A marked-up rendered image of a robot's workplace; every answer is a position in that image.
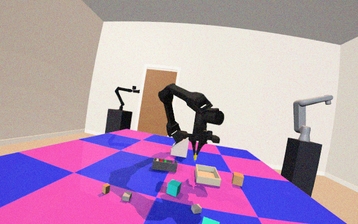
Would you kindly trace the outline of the teal cube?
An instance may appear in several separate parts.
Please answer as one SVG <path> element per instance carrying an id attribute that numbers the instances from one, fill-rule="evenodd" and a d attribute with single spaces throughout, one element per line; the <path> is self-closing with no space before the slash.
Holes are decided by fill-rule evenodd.
<path id="1" fill-rule="evenodd" d="M 177 195 L 179 194 L 180 192 L 180 189 L 181 189 L 181 182 L 179 181 L 175 181 L 175 180 L 171 180 L 169 183 L 168 183 L 168 187 L 167 187 L 167 193 L 174 196 L 174 197 L 177 197 Z"/>

